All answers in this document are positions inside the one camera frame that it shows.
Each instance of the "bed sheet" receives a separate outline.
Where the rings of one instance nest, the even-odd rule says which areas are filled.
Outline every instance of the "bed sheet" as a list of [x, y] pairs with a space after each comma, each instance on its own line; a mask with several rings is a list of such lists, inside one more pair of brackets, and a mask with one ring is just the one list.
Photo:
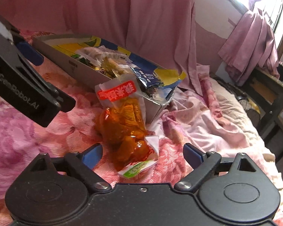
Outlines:
[[[81, 152], [102, 141], [94, 130], [94, 118], [102, 108], [92, 90], [48, 59], [35, 68], [46, 81], [74, 97], [76, 106], [68, 113], [60, 112], [47, 128], [43, 128], [0, 98], [0, 225], [11, 222], [4, 204], [7, 188], [39, 152], [63, 156], [67, 152]], [[275, 222], [283, 226], [283, 181], [275, 167], [274, 155], [264, 147], [263, 140], [235, 98], [207, 75], [200, 74], [199, 79], [206, 92], [204, 97], [177, 89], [169, 107], [147, 127], [160, 138], [160, 157], [154, 167], [134, 179], [124, 179], [113, 169], [103, 144], [103, 158], [94, 171], [112, 185], [117, 182], [174, 184], [192, 171], [182, 154], [186, 142], [223, 156], [234, 157], [237, 152], [246, 152], [279, 189], [281, 206]]]

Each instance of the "green label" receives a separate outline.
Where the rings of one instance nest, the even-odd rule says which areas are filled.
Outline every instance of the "green label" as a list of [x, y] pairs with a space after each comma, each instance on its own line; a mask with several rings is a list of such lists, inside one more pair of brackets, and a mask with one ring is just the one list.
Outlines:
[[126, 171], [123, 176], [127, 177], [127, 178], [132, 178], [134, 176], [136, 176], [137, 174], [139, 174], [139, 172], [141, 171], [141, 169], [148, 163], [149, 161], [142, 161], [138, 164], [136, 164], [134, 167], [130, 168], [128, 171]]

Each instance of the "blue snack package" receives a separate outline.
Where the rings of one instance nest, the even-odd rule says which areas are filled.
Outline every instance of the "blue snack package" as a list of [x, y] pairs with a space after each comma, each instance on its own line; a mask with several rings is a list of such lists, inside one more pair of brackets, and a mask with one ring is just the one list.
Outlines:
[[132, 68], [132, 70], [145, 88], [163, 85], [162, 81], [153, 71], [149, 72], [138, 68]]

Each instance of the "orange snack package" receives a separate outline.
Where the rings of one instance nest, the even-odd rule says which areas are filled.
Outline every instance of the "orange snack package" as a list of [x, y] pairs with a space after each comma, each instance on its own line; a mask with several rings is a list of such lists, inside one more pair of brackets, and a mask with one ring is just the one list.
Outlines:
[[119, 174], [131, 178], [155, 164], [158, 148], [145, 141], [145, 104], [135, 76], [121, 75], [95, 90], [105, 107], [97, 117], [96, 130], [103, 136]]

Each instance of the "red label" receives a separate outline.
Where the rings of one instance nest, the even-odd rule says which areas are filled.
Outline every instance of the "red label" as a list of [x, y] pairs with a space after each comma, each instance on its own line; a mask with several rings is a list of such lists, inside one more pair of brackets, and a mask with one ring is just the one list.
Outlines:
[[100, 90], [97, 92], [97, 96], [100, 100], [108, 99], [110, 102], [120, 100], [121, 98], [128, 97], [130, 94], [136, 92], [136, 87], [133, 81], [127, 81], [121, 85], [111, 88], [109, 90]]

